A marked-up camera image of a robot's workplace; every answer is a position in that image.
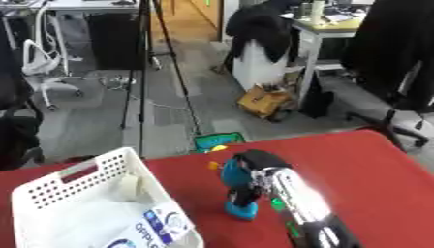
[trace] chair wheel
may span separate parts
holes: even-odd
[[[415,147],[417,147],[417,148],[422,148],[422,147],[424,147],[427,143],[428,143],[428,140],[424,140],[424,139],[422,139],[422,140],[417,140],[417,141],[415,141]]]
[[[84,93],[81,90],[76,90],[76,92],[74,92],[74,94],[76,95],[76,97],[84,96]]]
[[[52,111],[52,112],[54,112],[54,111],[56,111],[57,109],[59,109],[56,105],[50,105],[50,106],[48,106],[47,107],[50,111]]]

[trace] white chair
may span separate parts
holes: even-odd
[[[35,40],[28,39],[24,42],[22,71],[35,92],[42,92],[48,109],[56,110],[57,106],[48,97],[48,90],[73,90],[76,96],[82,96],[82,92],[64,81],[70,74],[68,53],[59,22],[54,14],[47,12],[48,8],[49,3],[46,3],[36,14]],[[53,30],[54,37],[48,30]],[[65,76],[50,77],[49,75],[53,74],[59,67]]]

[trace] floor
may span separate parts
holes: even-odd
[[[165,23],[170,36],[178,41],[213,41],[217,38],[217,29],[206,20],[189,0],[162,0]],[[164,38],[160,23],[152,15],[154,39]]]
[[[188,5],[188,2],[184,2],[179,8],[184,6],[187,9]],[[66,38],[70,41],[71,50],[82,57],[83,61],[72,62],[75,77],[71,78],[69,83],[77,85],[85,95],[83,98],[76,98],[69,92],[53,92],[52,100],[60,107],[56,112],[44,108],[41,97],[35,96],[46,115],[39,136],[47,162],[101,154],[120,146],[138,148],[140,101],[133,99],[128,103],[127,127],[121,130],[125,92],[107,90],[103,86],[103,83],[111,85],[111,79],[126,76],[128,72],[95,71],[88,39],[83,38],[86,37],[85,26],[79,21],[70,22],[72,30],[66,32]],[[237,107],[235,102],[242,96],[243,90],[232,76],[218,75],[209,70],[211,66],[222,61],[227,51],[225,45],[210,42],[208,36],[196,37],[193,31],[190,37],[183,37],[187,31],[184,33],[172,29],[171,32],[172,38],[176,40],[174,45],[179,66],[204,134],[238,131],[248,141],[253,141],[339,132],[362,126],[359,122],[346,121],[346,110],[355,109],[381,116],[387,109],[381,102],[360,93],[355,85],[336,77],[324,77],[325,88],[337,94],[336,101],[330,107],[329,116],[312,119],[294,112],[281,123],[269,123]],[[155,47],[157,52],[167,51],[164,43],[157,42]],[[163,69],[155,71],[149,68],[145,81],[143,146],[147,158],[187,154],[194,148],[193,124],[173,63],[168,57],[161,57],[160,61]],[[140,97],[138,83],[134,85],[133,95]],[[419,118],[410,112],[400,112],[396,121],[412,127]],[[426,116],[423,131],[434,138],[434,126],[431,123],[434,124],[434,116]],[[433,143],[423,149],[411,149],[409,154],[434,172]]]

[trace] desk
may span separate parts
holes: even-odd
[[[209,161],[224,162],[246,149],[272,152],[320,190],[366,248],[431,248],[434,243],[434,178],[387,139],[352,131],[244,143],[208,154],[147,161],[184,208],[207,248],[291,248],[283,225],[261,199],[258,218],[244,222],[223,210],[227,189]],[[10,193],[18,185],[65,165],[0,171],[0,243],[14,247]]]
[[[294,20],[293,28],[306,32],[313,36],[313,43],[310,47],[309,55],[307,58],[306,72],[304,74],[303,82],[300,85],[299,105],[301,106],[307,90],[310,87],[312,77],[315,70],[336,70],[341,69],[340,64],[326,64],[317,65],[318,56],[320,54],[321,44],[324,38],[350,38],[353,37],[363,22],[361,18],[354,18],[339,22],[336,25],[312,25],[309,21]]]
[[[82,0],[54,0],[49,2],[49,9],[59,11],[62,13],[75,13],[75,12],[95,12],[95,13],[131,13],[136,12],[139,8],[140,1],[136,5],[119,6],[112,3],[116,0],[95,0],[95,1],[82,1]],[[0,4],[0,11],[12,11],[30,9],[36,11],[41,8],[43,0],[30,0],[28,4]]]

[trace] green object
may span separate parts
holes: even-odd
[[[194,139],[196,151],[208,152],[217,145],[244,143],[246,140],[239,132],[197,136]]]
[[[271,206],[276,211],[282,211],[283,209],[285,209],[285,204],[282,202],[282,200],[278,198],[274,198],[271,200]]]
[[[292,221],[288,221],[285,225],[290,229],[293,237],[300,237],[300,232],[298,232],[298,229],[294,226]]]

